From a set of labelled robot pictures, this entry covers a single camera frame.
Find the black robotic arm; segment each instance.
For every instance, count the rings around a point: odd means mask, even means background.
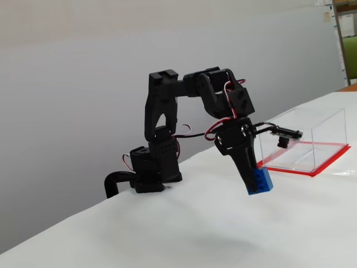
[[[299,140],[302,133],[279,128],[269,124],[257,130],[260,123],[253,125],[248,116],[255,112],[248,91],[234,77],[229,69],[218,67],[187,74],[178,80],[173,70],[149,75],[149,92],[145,106],[145,138],[149,146],[139,147],[130,153],[135,174],[128,176],[112,173],[105,180],[107,197],[117,191],[110,189],[116,182],[130,181],[137,193],[161,192],[163,183],[182,180],[177,161],[176,138],[177,97],[200,97],[205,110],[220,119],[221,126],[208,133],[214,134],[215,145],[223,155],[230,155],[247,187],[249,194],[267,192],[272,182],[266,169],[257,168],[254,154],[254,139],[257,134],[271,131],[280,136],[279,146],[286,148],[290,139]],[[166,124],[156,127],[162,115]]]

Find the white wall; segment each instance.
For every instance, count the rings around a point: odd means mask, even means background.
[[[239,2],[0,3],[0,252],[105,199],[105,176],[144,145],[150,72],[231,68],[255,121],[342,88],[325,8]],[[213,121],[197,98],[178,116],[194,132]],[[210,146],[185,140],[182,159]]]

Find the red base plate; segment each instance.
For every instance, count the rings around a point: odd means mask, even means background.
[[[335,145],[335,143],[320,143],[320,144]],[[268,170],[271,170],[271,171],[294,173],[294,174],[301,174],[301,175],[307,175],[307,176],[315,177],[317,174],[320,174],[321,172],[323,172],[328,166],[330,166],[338,158],[340,158],[340,156],[342,156],[344,153],[346,153],[350,148],[351,148],[351,146],[349,146],[348,144],[345,145],[340,151],[338,151],[331,158],[329,158],[326,162],[324,162],[321,166],[319,166],[315,171],[312,171],[312,172],[287,170],[287,169],[278,169],[276,167],[267,167],[267,168],[268,168]],[[275,159],[278,156],[281,156],[285,152],[286,151],[284,149],[281,149],[281,150],[277,151],[276,153],[274,153],[273,156],[269,156],[269,157],[265,158],[264,162],[269,162],[272,159]],[[259,163],[257,163],[257,165],[258,165],[259,168],[262,167],[263,166],[263,161],[260,161]]]

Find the white table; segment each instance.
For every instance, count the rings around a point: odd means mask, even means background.
[[[271,172],[274,189],[249,197],[211,148],[180,165],[172,189],[120,193],[0,255],[0,267],[357,267],[357,93],[302,106],[346,108],[352,149],[319,176]]]

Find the clear acrylic box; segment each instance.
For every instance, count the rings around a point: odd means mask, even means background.
[[[263,160],[258,165],[270,170],[315,176],[349,149],[344,109],[296,108],[269,122],[303,132],[287,149],[278,147],[279,137],[270,132],[259,135]]]

